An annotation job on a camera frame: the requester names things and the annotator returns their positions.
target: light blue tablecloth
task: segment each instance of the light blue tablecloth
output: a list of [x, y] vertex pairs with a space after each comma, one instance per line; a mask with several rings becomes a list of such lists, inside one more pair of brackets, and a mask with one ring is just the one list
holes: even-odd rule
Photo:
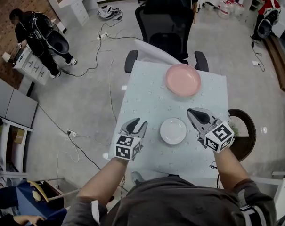
[[[179, 97], [165, 86], [169, 65], [136, 61], [118, 116], [114, 137], [130, 119], [140, 117], [136, 130], [144, 122], [148, 128], [143, 149], [130, 167], [195, 178], [214, 178], [218, 173], [210, 169], [214, 161], [212, 150], [197, 141], [197, 131], [187, 117], [187, 109], [201, 107], [211, 110], [223, 121], [228, 118], [226, 77], [199, 71], [201, 89], [192, 97]], [[187, 127], [186, 138], [178, 145], [166, 144], [160, 136], [160, 126], [168, 118], [178, 118]], [[109, 157], [114, 155], [111, 144]]]

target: white plate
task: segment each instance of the white plate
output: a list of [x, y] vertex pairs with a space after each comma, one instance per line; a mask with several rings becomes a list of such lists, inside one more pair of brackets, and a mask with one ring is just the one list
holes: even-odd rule
[[162, 139], [171, 145], [175, 145], [184, 140], [186, 136], [186, 126], [183, 121], [177, 118], [165, 120], [160, 127]]

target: brick wall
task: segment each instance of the brick wall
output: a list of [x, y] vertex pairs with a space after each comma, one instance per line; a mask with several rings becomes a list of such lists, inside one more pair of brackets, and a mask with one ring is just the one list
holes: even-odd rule
[[0, 0], [0, 78], [17, 89], [23, 76], [2, 60], [4, 52], [14, 56], [18, 51], [15, 27], [9, 19], [14, 8], [42, 12], [51, 19], [57, 16], [47, 0]]

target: red shirt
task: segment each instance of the red shirt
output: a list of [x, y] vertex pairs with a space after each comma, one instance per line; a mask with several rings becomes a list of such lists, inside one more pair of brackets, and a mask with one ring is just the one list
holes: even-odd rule
[[[264, 15], [266, 8], [272, 8], [273, 7], [271, 0], [263, 0], [263, 1], [265, 2], [265, 4], [259, 10], [259, 15]], [[280, 8], [280, 5], [279, 5], [277, 0], [274, 0], [274, 5], [275, 5], [275, 8]]]

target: pink plate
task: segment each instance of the pink plate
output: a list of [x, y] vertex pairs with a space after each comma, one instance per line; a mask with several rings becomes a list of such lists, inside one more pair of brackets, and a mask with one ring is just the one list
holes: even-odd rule
[[179, 96], [192, 96], [199, 91], [201, 78], [192, 66], [179, 64], [167, 70], [165, 83], [172, 92]]

